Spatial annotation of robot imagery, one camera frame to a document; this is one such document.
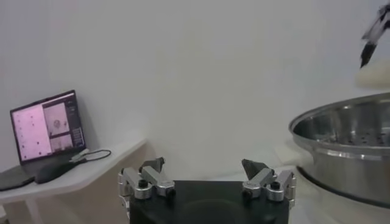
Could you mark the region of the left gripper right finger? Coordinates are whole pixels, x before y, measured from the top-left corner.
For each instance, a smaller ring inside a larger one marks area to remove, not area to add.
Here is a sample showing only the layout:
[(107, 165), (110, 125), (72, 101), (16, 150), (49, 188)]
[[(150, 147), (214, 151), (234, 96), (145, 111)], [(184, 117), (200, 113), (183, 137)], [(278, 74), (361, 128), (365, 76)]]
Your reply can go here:
[(265, 194), (269, 201), (295, 201), (296, 177), (292, 170), (277, 173), (265, 163), (242, 159), (248, 180), (243, 182), (242, 195), (250, 201)]

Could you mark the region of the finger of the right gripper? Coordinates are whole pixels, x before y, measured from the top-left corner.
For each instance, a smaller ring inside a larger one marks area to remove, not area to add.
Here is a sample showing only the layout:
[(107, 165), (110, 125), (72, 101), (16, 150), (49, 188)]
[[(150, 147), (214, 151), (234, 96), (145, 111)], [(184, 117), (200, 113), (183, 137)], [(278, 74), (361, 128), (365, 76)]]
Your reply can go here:
[(381, 6), (373, 23), (365, 31), (362, 40), (366, 41), (360, 55), (360, 67), (366, 66), (375, 52), (379, 39), (389, 29), (389, 3)]

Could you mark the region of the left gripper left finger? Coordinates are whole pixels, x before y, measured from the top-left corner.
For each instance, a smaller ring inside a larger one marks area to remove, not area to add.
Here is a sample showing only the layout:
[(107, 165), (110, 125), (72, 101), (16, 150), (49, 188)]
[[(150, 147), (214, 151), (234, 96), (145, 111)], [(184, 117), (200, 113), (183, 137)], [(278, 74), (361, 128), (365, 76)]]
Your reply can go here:
[(162, 174), (164, 157), (148, 160), (136, 170), (133, 167), (123, 168), (118, 174), (118, 191), (123, 200), (133, 196), (137, 200), (152, 197), (155, 189), (158, 196), (170, 198), (175, 196), (175, 182)]

